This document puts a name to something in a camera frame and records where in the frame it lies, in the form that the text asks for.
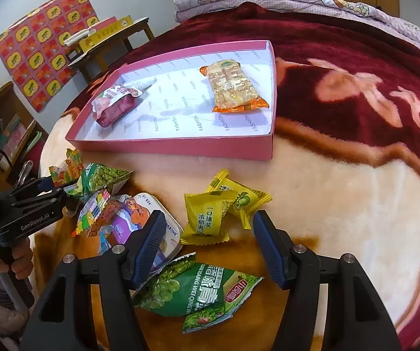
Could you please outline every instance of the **red blanket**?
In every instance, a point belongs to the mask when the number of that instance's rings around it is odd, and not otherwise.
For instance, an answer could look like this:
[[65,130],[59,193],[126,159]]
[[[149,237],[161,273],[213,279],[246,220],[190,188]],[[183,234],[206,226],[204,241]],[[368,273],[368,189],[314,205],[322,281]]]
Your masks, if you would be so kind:
[[[190,46],[245,39],[268,39],[281,58],[278,133],[305,141],[309,135],[302,128],[309,127],[331,138],[381,147],[370,153],[349,145],[332,150],[328,141],[310,138],[311,147],[337,159],[377,166],[399,158],[420,174],[420,50],[375,27],[244,3],[184,22],[121,58],[111,70]],[[84,106],[102,80],[73,105]],[[412,319],[398,329],[405,349],[420,337],[420,291],[416,294],[419,304],[408,313]]]

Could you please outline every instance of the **snack package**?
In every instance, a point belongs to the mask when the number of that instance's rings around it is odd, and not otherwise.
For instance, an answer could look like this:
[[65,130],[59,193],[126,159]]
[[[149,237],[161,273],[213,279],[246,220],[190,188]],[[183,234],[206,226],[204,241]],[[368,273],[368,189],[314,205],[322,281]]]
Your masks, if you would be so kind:
[[124,186],[132,173],[101,164],[89,164],[82,171],[76,186],[68,190],[67,194],[83,198],[86,201],[93,192],[107,188],[114,195]]
[[166,265],[135,293],[137,307],[166,317],[187,315],[188,334],[231,318],[263,279],[196,261],[186,254]]
[[189,224],[182,234],[182,244],[208,245],[229,240],[220,230],[221,220],[237,199],[237,192],[211,191],[203,194],[184,194]]
[[159,209],[166,218],[166,232],[153,261],[151,271],[156,271],[180,252],[182,248],[180,242],[182,227],[153,195],[139,193],[131,197],[124,194],[117,195],[115,198],[122,202],[123,206],[112,218],[111,232],[106,237],[111,246],[125,244],[133,231],[145,226],[153,210]]
[[93,118],[103,128],[110,126],[125,113],[136,106],[136,98],[156,81],[156,78],[145,78],[139,81],[113,85],[101,92],[91,102]]
[[233,59],[225,59],[200,68],[207,76],[215,95],[213,112],[243,112],[257,108],[269,108],[260,97],[241,64]]
[[111,223],[113,217],[122,207],[122,203],[114,198],[107,190],[97,191],[85,203],[80,211],[78,223],[72,237],[82,234],[83,236],[96,236],[102,226]]
[[207,191],[236,191],[237,198],[234,204],[229,208],[229,212],[234,216],[241,218],[242,227],[245,230],[250,230],[251,215],[255,213],[260,206],[270,202],[272,200],[272,196],[269,193],[254,190],[253,188],[249,188],[241,183],[230,180],[228,176],[228,170],[220,170],[207,187]]
[[49,172],[51,173],[54,186],[60,187],[75,179],[80,178],[83,171],[83,163],[78,150],[66,150],[66,160],[60,166],[50,166]]

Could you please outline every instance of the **person's hand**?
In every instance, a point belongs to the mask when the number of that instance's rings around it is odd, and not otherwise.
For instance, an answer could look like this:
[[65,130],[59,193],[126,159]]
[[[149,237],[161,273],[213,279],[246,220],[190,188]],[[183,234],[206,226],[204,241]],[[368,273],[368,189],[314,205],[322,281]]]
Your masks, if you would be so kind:
[[30,248],[30,239],[22,239],[13,249],[12,255],[15,261],[9,267],[0,259],[0,273],[6,273],[10,269],[15,273],[16,278],[22,280],[28,277],[33,270],[33,251]]

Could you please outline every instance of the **fluffy blanket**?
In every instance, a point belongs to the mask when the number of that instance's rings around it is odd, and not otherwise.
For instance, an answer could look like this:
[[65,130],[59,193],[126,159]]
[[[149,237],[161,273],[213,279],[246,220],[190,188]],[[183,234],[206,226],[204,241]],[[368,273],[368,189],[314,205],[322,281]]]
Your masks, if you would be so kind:
[[[205,189],[225,167],[235,180],[268,191],[264,208],[275,225],[318,254],[357,256],[396,324],[404,349],[420,341],[420,50],[355,21],[267,11],[245,3],[191,18],[117,63],[206,43],[269,39],[277,59],[274,157],[260,162],[152,154],[85,153],[85,162],[137,169],[125,192],[154,194],[186,224],[183,193]],[[85,91],[87,99],[98,86]],[[64,152],[71,119],[62,118],[41,167]],[[97,239],[66,240],[64,219],[36,236],[38,286],[67,252],[97,251]],[[232,241],[196,250],[199,260],[268,277],[251,231],[225,223]],[[180,321],[137,310],[151,350],[269,350],[286,292],[266,278],[233,319],[190,335]],[[97,293],[93,312],[107,343]],[[320,349],[326,290],[321,289]]]

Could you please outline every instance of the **yellow box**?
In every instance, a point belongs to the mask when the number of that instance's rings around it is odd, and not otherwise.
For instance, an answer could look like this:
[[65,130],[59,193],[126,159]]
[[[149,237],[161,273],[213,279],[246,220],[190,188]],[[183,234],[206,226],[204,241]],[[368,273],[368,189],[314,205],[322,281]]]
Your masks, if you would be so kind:
[[132,19],[130,16],[121,18],[120,20],[117,20],[102,29],[99,29],[96,33],[82,39],[80,41],[80,47],[82,48],[83,52],[86,52],[104,40],[108,39],[109,37],[113,36],[117,32],[120,32],[131,25]]

